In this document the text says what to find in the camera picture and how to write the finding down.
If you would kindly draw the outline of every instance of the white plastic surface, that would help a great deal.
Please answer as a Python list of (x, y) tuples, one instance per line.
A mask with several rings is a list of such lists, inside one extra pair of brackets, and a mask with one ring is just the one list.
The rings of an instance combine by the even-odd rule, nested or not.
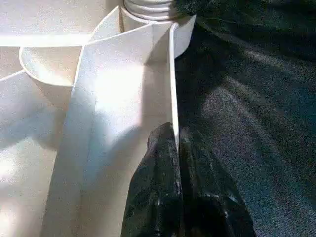
[[(70, 2), (43, 5), (71, 11)], [(33, 35), (20, 29), (10, 40), (24, 47), (20, 61), (17, 47), (0, 47), (0, 164), (5, 167), (0, 236), (119, 236), (129, 182), (149, 132), (172, 122), (178, 142), (174, 57), (187, 48), (195, 17), (153, 22), (105, 2), (109, 15), (94, 30), (83, 26), (89, 30), (82, 38), (75, 40), (71, 34), (81, 32), (68, 31), (76, 22), (65, 26), (67, 37), (37, 31), (35, 23)], [(28, 13), (25, 19), (34, 20), (46, 10)], [(72, 14), (56, 16), (63, 25)], [(5, 32), (0, 45), (10, 37)], [(30, 40), (19, 44), (25, 38)]]
[(64, 116), (25, 71), (0, 79), (1, 237), (40, 236)]

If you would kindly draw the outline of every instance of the dark textured surface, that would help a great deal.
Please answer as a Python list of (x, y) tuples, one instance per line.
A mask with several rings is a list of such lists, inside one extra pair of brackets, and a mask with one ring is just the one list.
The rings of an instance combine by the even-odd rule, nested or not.
[(279, 39), (264, 26), (221, 31), (200, 18), (176, 59), (180, 125), (205, 137), (259, 237), (316, 235), (315, 30), (289, 9), (301, 28), (274, 27)]
[(187, 237), (256, 236), (234, 181), (198, 131), (182, 129), (180, 164)]
[(130, 183), (121, 237), (171, 237), (182, 214), (179, 160), (172, 125), (148, 139), (148, 150)]

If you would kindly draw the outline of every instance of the black fabric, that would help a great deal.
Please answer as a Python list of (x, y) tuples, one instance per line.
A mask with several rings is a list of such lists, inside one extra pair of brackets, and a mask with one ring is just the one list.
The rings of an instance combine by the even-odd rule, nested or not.
[(171, 237), (180, 227), (182, 191), (172, 125), (154, 130), (130, 183), (121, 237)]
[(315, 1), (176, 1), (199, 14), (175, 63), (180, 125), (235, 180), (257, 236), (316, 236)]
[(130, 183), (121, 237), (255, 237), (232, 178), (197, 131), (154, 130)]
[(234, 181), (198, 131), (180, 134), (184, 226), (187, 237), (255, 237)]

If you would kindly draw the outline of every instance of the dark gray cloth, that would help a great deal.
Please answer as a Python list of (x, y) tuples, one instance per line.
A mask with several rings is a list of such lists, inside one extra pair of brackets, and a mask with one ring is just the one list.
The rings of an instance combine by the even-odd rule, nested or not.
[(175, 64), (180, 125), (203, 134), (257, 236), (316, 236), (315, 29), (199, 22)]

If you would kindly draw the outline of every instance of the white tray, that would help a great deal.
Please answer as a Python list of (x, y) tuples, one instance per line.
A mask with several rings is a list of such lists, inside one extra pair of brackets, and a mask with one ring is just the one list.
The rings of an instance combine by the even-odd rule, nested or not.
[(0, 235), (119, 236), (149, 132), (172, 122), (178, 141), (174, 58), (195, 17), (105, 9), (81, 44), (0, 47)]

